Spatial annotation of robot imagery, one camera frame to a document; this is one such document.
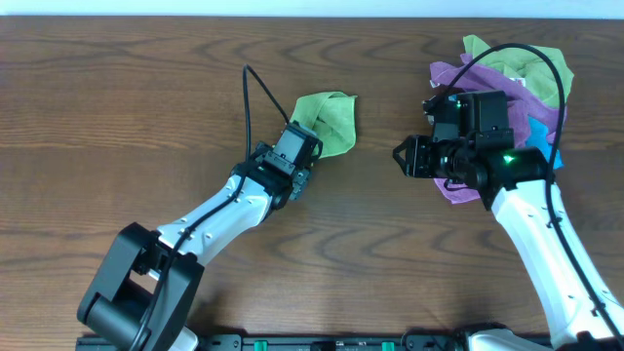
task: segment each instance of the wooden table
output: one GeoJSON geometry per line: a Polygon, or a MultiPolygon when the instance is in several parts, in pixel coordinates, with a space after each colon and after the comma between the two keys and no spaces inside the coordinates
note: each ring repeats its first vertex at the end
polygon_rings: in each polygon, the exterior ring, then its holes
{"type": "MultiPolygon", "coordinates": [[[[190,317],[249,333],[546,332],[511,241],[482,204],[452,206],[390,150],[427,134],[429,63],[461,38],[558,47],[575,74],[558,173],[572,222],[624,298],[624,22],[496,19],[0,19],[0,349],[71,349],[78,302],[117,232],[203,202],[244,155],[241,67],[290,112],[357,99],[358,142],[301,201],[207,268],[190,317]]],[[[282,121],[252,84],[253,142],[282,121]]]]}

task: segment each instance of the cable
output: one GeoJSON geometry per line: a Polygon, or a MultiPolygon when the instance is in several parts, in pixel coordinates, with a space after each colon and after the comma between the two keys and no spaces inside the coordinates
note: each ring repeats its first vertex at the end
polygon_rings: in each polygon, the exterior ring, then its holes
{"type": "Polygon", "coordinates": [[[572,249],[569,246],[569,243],[567,242],[566,235],[564,234],[561,226],[559,225],[560,218],[558,218],[557,215],[555,214],[555,207],[553,206],[551,185],[554,183],[554,173],[555,173],[554,169],[555,169],[555,158],[556,158],[555,156],[557,155],[557,151],[559,150],[559,143],[562,137],[562,130],[564,128],[564,118],[565,118],[565,113],[566,113],[565,111],[566,97],[564,93],[564,84],[562,83],[562,78],[559,75],[559,71],[557,71],[557,67],[555,67],[555,64],[552,61],[550,61],[550,59],[546,55],[544,55],[542,52],[526,44],[508,43],[508,44],[495,46],[493,48],[490,48],[482,52],[480,55],[476,56],[470,62],[468,62],[468,64],[466,64],[459,71],[459,73],[457,73],[455,78],[453,78],[452,81],[450,81],[450,84],[448,84],[447,88],[439,96],[440,98],[434,97],[436,100],[433,101],[433,105],[431,108],[429,108],[429,110],[433,109],[438,103],[440,103],[440,101],[443,98],[446,98],[447,94],[453,88],[455,83],[459,81],[459,78],[461,78],[461,76],[464,75],[464,73],[466,73],[466,71],[468,71],[468,69],[470,69],[470,67],[472,67],[475,63],[477,63],[480,59],[484,58],[485,56],[493,52],[497,52],[497,51],[507,49],[507,48],[524,49],[524,50],[527,50],[536,54],[540,59],[546,62],[546,64],[548,65],[548,68],[550,68],[550,70],[553,72],[553,76],[555,77],[555,82],[557,83],[557,89],[559,90],[559,116],[557,119],[557,128],[555,130],[555,140],[553,141],[553,148],[550,153],[550,160],[548,161],[548,168],[546,169],[545,196],[546,196],[546,207],[548,209],[548,215],[550,216],[550,221],[553,224],[553,227],[555,228],[555,232],[557,232],[559,241],[562,243],[562,247],[564,248],[565,254],[567,255],[567,259],[569,259],[572,267],[574,268],[574,271],[576,271],[578,278],[583,284],[583,287],[587,291],[590,299],[594,303],[596,310],[601,314],[601,317],[603,318],[604,323],[609,328],[611,333],[613,333],[613,336],[615,337],[617,343],[619,344],[620,349],[624,351],[624,339],[622,339],[622,335],[617,329],[617,326],[615,326],[615,324],[609,317],[608,313],[606,312],[605,305],[598,298],[598,295],[592,288],[592,285],[589,282],[589,279],[587,279],[585,272],[583,272],[583,269],[578,263],[578,260],[576,260],[576,257],[574,256],[574,253],[572,252],[572,249]]]}
{"type": "MultiPolygon", "coordinates": [[[[245,147],[245,162],[248,162],[250,160],[250,156],[252,153],[252,116],[250,113],[250,99],[249,99],[249,89],[248,89],[248,82],[247,82],[247,71],[249,71],[252,74],[253,78],[255,78],[255,80],[258,82],[260,87],[262,87],[262,89],[269,96],[271,101],[273,101],[273,104],[280,111],[286,123],[287,124],[289,123],[288,115],[286,114],[286,112],[284,111],[280,103],[273,97],[273,95],[271,94],[269,89],[266,87],[264,82],[262,82],[260,77],[255,73],[254,69],[248,64],[245,64],[243,66],[243,102],[245,105],[245,127],[246,127],[245,130],[246,130],[246,139],[247,139],[246,147],[245,147]]],[[[174,247],[169,252],[169,256],[167,257],[167,260],[165,261],[165,265],[163,266],[163,269],[161,270],[158,283],[156,284],[156,288],[154,289],[154,294],[152,295],[149,301],[149,304],[147,305],[147,308],[145,309],[145,312],[143,312],[143,315],[140,318],[139,328],[135,334],[135,338],[133,339],[133,343],[131,344],[129,351],[137,351],[139,348],[141,336],[145,332],[145,329],[147,329],[147,325],[149,324],[149,321],[154,313],[156,303],[158,302],[158,297],[160,296],[163,290],[163,287],[165,286],[165,282],[167,281],[167,278],[169,277],[169,271],[171,270],[172,264],[174,263],[174,258],[179,252],[179,248],[186,241],[186,239],[188,239],[191,233],[195,231],[195,229],[197,229],[197,227],[201,223],[203,223],[206,219],[208,219],[212,215],[221,211],[224,207],[226,207],[232,201],[238,198],[238,195],[243,189],[243,183],[245,183],[246,178],[247,178],[247,175],[242,174],[241,179],[239,180],[239,183],[236,186],[236,189],[234,190],[234,192],[232,192],[232,194],[225,201],[223,201],[220,205],[216,206],[212,210],[208,211],[206,214],[199,217],[197,220],[195,220],[193,223],[187,226],[184,229],[184,231],[180,234],[179,238],[174,244],[174,247]]]]}

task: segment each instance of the purple cloth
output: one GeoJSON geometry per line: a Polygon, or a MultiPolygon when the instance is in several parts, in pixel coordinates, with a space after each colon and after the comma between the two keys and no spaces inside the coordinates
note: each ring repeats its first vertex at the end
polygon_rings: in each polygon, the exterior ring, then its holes
{"type": "MultiPolygon", "coordinates": [[[[472,55],[462,54],[461,61],[467,64],[472,60],[472,55]]],[[[450,81],[463,68],[454,67],[444,62],[431,63],[431,81],[437,84],[448,85],[450,81]]],[[[558,108],[551,108],[545,105],[527,88],[505,77],[502,73],[482,64],[473,65],[455,84],[455,88],[463,89],[467,92],[502,90],[507,95],[507,114],[509,117],[509,127],[514,129],[514,140],[516,147],[523,147],[530,136],[530,115],[548,128],[546,139],[552,143],[555,138],[557,127],[558,108]]],[[[452,204],[461,204],[479,199],[476,190],[465,189],[457,191],[447,191],[444,188],[444,179],[434,179],[438,188],[452,204]]],[[[452,185],[448,187],[463,187],[465,185],[452,185]]]]}

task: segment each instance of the blue cloth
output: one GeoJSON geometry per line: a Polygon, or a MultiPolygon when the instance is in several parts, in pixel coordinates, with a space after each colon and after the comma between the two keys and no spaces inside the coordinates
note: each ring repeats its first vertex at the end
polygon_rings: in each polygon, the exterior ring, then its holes
{"type": "MultiPolygon", "coordinates": [[[[539,149],[539,151],[544,154],[546,161],[550,159],[550,153],[553,150],[553,146],[546,141],[546,136],[548,135],[548,127],[539,123],[536,119],[532,117],[528,117],[528,124],[530,126],[530,136],[526,140],[526,147],[535,146],[539,149]]],[[[557,155],[555,156],[555,170],[564,166],[564,162],[562,162],[562,157],[557,150],[557,155]]]]}

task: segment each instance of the robotic arm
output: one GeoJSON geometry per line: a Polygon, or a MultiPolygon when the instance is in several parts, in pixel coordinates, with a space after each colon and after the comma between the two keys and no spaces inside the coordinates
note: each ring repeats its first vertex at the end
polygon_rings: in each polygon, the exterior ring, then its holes
{"type": "MultiPolygon", "coordinates": [[[[406,176],[447,178],[479,191],[486,210],[493,212],[518,249],[546,313],[555,349],[573,349],[587,333],[597,340],[612,339],[550,222],[544,200],[547,162],[537,148],[514,149],[506,103],[500,91],[458,94],[436,105],[424,101],[432,136],[409,136],[393,157],[406,176]]],[[[573,255],[616,327],[624,330],[624,309],[574,232],[559,187],[550,186],[573,255]]],[[[544,349],[502,331],[478,332],[467,343],[469,350],[544,349]]]]}
{"type": "Polygon", "coordinates": [[[121,350],[131,348],[138,333],[139,350],[195,350],[198,338],[183,326],[204,266],[239,234],[296,200],[322,149],[314,132],[289,123],[275,147],[259,143],[225,186],[197,209],[157,231],[137,223],[123,229],[80,303],[78,320],[121,350]],[[173,250],[187,230],[190,235],[173,250]],[[162,293],[152,295],[132,280],[132,271],[159,280],[171,254],[175,257],[162,293]],[[151,318],[139,332],[154,298],[151,318]]]}

